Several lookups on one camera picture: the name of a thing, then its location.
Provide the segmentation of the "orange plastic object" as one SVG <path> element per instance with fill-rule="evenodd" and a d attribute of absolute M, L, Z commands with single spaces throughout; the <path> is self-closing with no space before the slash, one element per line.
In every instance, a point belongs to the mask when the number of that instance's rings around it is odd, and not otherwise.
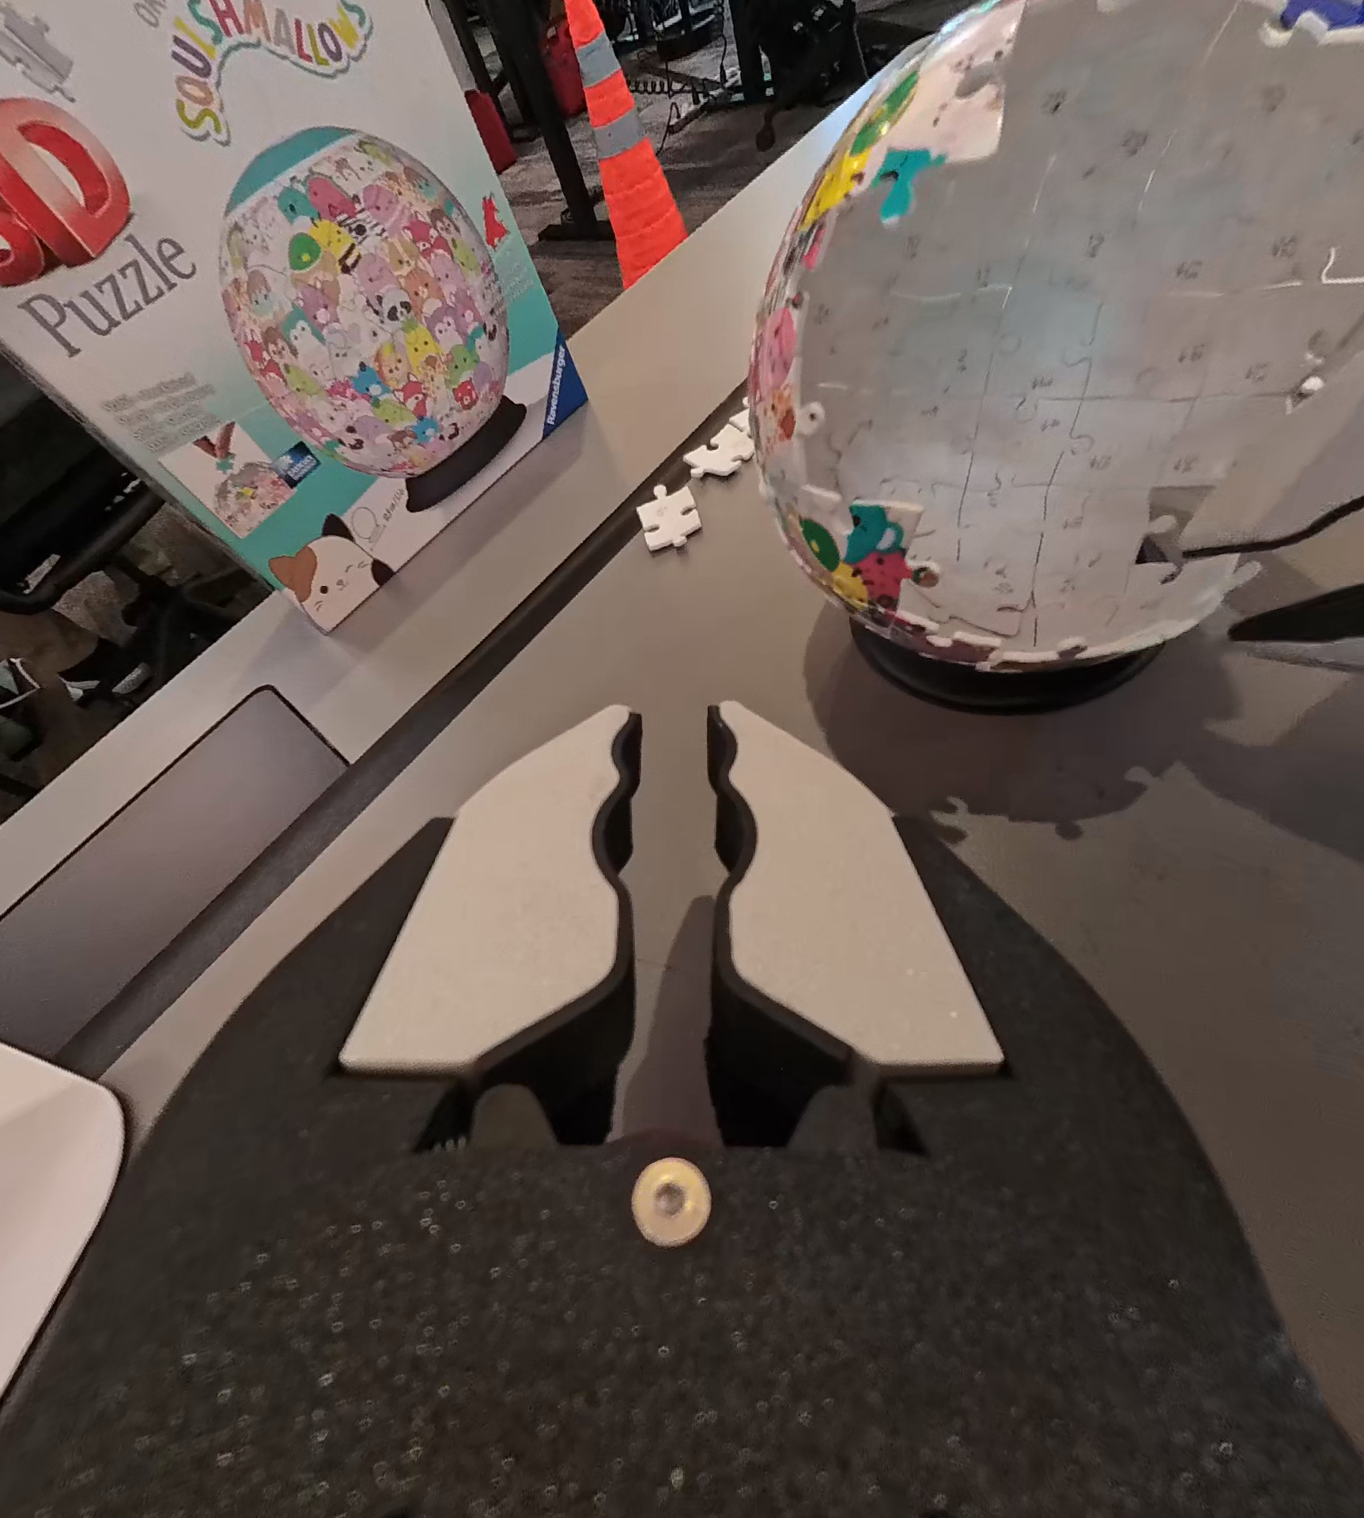
<path fill-rule="evenodd" d="M 567 1 L 564 9 L 628 291 L 685 242 L 689 229 L 597 4 Z"/>

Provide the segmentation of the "colourful puzzle ball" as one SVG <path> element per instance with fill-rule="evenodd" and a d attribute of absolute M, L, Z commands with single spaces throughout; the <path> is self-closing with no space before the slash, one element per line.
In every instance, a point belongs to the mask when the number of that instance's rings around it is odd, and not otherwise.
<path fill-rule="evenodd" d="M 1152 491 L 1364 319 L 1364 17 L 975 3 L 912 47 L 774 256 L 752 438 L 847 616 L 983 670 L 1195 631 L 1257 570 L 1144 564 Z"/>

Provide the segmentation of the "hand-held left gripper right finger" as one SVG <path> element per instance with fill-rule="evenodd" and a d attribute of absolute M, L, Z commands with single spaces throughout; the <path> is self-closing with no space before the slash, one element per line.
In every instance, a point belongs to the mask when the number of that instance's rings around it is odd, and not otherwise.
<path fill-rule="evenodd" d="M 810 1081 L 996 1075 L 1003 1051 L 893 812 L 739 700 L 709 708 L 727 1016 Z"/>

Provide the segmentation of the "black ball stand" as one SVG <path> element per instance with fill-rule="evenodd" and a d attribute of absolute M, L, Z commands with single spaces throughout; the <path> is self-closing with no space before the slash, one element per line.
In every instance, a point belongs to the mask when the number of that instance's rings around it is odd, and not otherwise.
<path fill-rule="evenodd" d="M 996 716 L 1068 711 L 1113 694 L 1144 673 L 1163 653 L 1141 651 L 1062 661 L 1057 665 L 981 668 L 920 654 L 855 616 L 839 616 L 852 646 L 882 681 L 926 705 Z"/>

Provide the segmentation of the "teal puzzle box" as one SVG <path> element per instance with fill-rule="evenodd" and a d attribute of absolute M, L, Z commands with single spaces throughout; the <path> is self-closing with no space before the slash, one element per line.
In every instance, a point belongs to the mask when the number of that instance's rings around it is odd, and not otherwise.
<path fill-rule="evenodd" d="M 426 3 L 0 1 L 0 349 L 325 632 L 587 403 Z"/>

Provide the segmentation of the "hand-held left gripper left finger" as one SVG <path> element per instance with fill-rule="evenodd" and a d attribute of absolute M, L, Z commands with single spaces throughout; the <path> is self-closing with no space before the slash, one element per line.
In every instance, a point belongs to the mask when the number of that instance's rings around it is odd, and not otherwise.
<path fill-rule="evenodd" d="M 619 988 L 641 740 L 639 713 L 608 705 L 459 808 L 340 1048 L 345 1072 L 481 1076 Z"/>

